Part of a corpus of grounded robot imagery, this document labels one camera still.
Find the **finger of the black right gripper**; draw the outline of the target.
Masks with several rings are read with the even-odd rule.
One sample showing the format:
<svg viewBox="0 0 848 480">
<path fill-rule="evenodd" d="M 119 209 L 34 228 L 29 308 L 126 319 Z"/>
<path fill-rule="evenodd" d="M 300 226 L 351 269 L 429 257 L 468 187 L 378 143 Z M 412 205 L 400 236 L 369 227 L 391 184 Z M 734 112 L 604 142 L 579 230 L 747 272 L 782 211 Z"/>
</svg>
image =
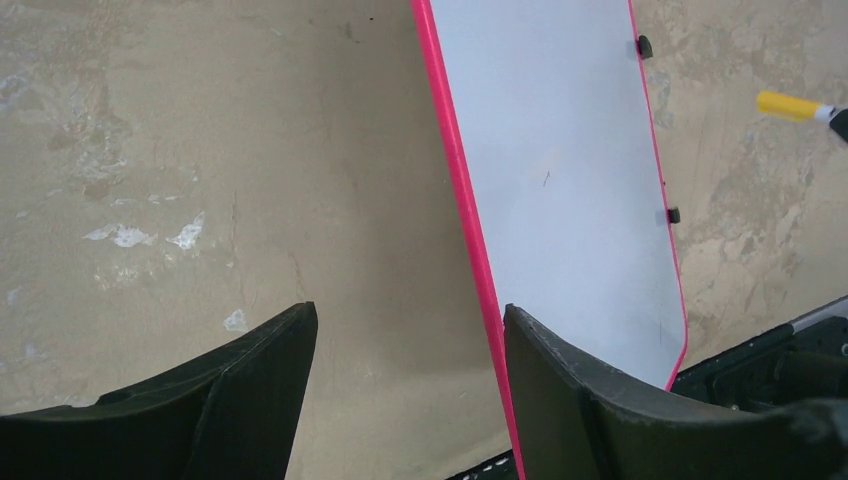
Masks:
<svg viewBox="0 0 848 480">
<path fill-rule="evenodd" d="M 834 109 L 829 118 L 830 129 L 845 143 L 848 142 L 848 110 Z"/>
</svg>

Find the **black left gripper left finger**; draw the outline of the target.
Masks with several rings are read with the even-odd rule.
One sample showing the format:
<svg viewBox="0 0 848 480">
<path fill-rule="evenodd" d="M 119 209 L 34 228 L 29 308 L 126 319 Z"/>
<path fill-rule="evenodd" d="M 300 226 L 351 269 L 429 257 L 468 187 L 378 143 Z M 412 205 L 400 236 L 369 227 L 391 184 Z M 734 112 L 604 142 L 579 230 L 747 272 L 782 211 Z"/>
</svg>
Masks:
<svg viewBox="0 0 848 480">
<path fill-rule="evenodd" d="M 318 318 L 298 303 L 242 336 L 88 407 L 1 420 L 5 479 L 282 479 Z"/>
</svg>

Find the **yellow marker cap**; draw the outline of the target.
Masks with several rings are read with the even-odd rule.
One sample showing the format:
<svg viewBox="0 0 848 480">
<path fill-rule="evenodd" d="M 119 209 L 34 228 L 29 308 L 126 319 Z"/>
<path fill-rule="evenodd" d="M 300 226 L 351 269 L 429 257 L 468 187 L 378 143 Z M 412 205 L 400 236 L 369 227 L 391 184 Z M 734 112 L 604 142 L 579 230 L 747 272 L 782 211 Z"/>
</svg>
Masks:
<svg viewBox="0 0 848 480">
<path fill-rule="evenodd" d="M 789 95 L 763 91 L 756 97 L 756 106 L 761 113 L 796 122 L 816 119 L 821 103 Z"/>
</svg>

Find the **pink framed whiteboard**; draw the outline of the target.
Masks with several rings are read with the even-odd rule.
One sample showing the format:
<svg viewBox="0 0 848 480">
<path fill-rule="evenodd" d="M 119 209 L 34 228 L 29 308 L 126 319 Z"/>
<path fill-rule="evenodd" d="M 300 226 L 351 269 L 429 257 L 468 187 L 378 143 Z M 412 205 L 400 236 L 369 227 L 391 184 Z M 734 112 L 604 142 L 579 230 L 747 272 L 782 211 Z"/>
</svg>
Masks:
<svg viewBox="0 0 848 480">
<path fill-rule="evenodd" d="M 687 312 L 629 1 L 411 5 L 520 478 L 503 313 L 669 389 Z"/>
</svg>

